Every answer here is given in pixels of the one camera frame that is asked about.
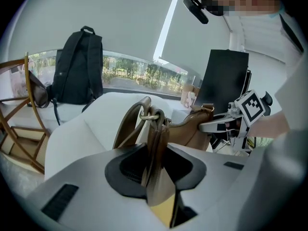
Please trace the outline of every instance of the white shirt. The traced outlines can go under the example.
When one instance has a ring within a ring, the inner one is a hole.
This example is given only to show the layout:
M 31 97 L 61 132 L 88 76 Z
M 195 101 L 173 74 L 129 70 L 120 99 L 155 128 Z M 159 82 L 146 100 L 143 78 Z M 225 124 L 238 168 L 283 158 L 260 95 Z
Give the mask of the white shirt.
M 304 48 L 300 53 L 287 35 L 284 37 L 287 81 L 275 94 L 290 129 L 308 128 L 308 44 L 296 20 L 286 13 L 285 22 Z

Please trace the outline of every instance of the headset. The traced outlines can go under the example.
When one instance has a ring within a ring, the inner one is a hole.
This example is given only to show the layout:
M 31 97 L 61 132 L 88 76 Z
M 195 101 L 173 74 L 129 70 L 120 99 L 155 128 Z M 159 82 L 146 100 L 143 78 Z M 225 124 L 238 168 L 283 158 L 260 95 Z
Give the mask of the headset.
M 202 9 L 206 9 L 211 14 L 216 16 L 224 15 L 224 6 L 217 5 L 216 1 L 212 0 L 184 0 L 185 7 L 202 23 L 207 24 L 208 18 L 202 12 Z

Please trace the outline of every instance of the handbag handle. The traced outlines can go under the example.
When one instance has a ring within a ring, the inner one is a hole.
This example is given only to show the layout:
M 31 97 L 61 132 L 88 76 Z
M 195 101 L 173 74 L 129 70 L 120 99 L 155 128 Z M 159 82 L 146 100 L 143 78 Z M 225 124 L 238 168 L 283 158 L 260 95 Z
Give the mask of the handbag handle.
M 95 35 L 94 29 L 91 28 L 91 27 L 89 27 L 89 26 L 84 26 L 84 27 L 82 27 L 80 31 L 84 31 L 85 29 L 88 30 L 89 32 L 91 32 L 91 33 L 93 33 L 93 34 Z
M 141 122 L 136 127 L 136 122 L 141 107 L 143 107 L 143 114 L 147 116 L 151 107 L 151 98 L 144 97 L 139 102 L 131 106 L 131 108 L 126 112 L 117 131 L 113 149 L 128 147 L 136 144 L 136 140 L 145 123 L 145 120 L 141 119 Z

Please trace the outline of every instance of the brown leather handbag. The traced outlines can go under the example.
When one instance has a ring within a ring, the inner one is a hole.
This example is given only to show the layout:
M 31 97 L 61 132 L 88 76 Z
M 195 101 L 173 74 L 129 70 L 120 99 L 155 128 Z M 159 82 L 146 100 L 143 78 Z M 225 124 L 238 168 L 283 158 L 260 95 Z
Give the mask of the brown leather handbag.
M 35 106 L 46 108 L 49 105 L 48 93 L 42 82 L 29 70 L 30 86 Z
M 193 110 L 182 123 L 172 124 L 165 118 L 162 110 L 151 106 L 150 97 L 145 97 L 128 110 L 120 124 L 114 149 L 135 145 L 145 122 L 150 122 L 147 137 L 148 157 L 141 180 L 141 185 L 147 191 L 149 206 L 159 205 L 175 193 L 174 183 L 163 163 L 168 142 L 199 150 L 206 150 L 209 145 L 210 136 L 201 133 L 198 125 L 213 119 L 213 106 L 203 105 L 193 107 Z M 136 126 L 138 114 L 141 122 Z

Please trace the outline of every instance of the backpack strap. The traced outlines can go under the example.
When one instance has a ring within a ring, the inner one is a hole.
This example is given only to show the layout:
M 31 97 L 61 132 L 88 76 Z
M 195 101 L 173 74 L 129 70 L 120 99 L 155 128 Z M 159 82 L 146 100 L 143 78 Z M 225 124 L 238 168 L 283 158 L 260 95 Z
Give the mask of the backpack strap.
M 56 116 L 56 120 L 57 123 L 60 125 L 60 119 L 59 119 L 59 114 L 58 114 L 58 105 L 57 105 L 57 100 L 54 98 L 51 100 L 51 102 L 53 103 L 53 111 L 54 111 L 54 115 Z
M 53 80 L 54 84 L 53 84 L 52 89 L 55 90 L 54 93 L 58 94 L 54 97 L 56 100 L 61 100 L 63 96 L 64 86 L 65 86 L 68 72 L 69 72 L 71 62 L 74 56 L 74 52 L 83 34 L 84 34 L 83 31 L 73 33 L 68 38 L 67 42 L 64 45 L 64 48 L 61 54 L 61 60 L 59 61 L 59 65 L 58 65 L 58 69 L 60 70 L 60 72 L 57 73 L 57 78 L 54 78 Z
M 83 109 L 82 109 L 81 112 L 83 113 L 94 101 L 95 101 L 95 99 L 91 99 L 91 100 L 87 103 L 87 105 L 83 107 Z
M 84 31 L 85 29 L 91 32 L 92 34 L 95 34 L 94 29 L 89 26 L 83 26 L 80 31 Z
M 90 89 L 95 99 L 103 94 L 102 71 L 103 71 L 102 37 L 91 34 L 88 45 L 88 76 Z

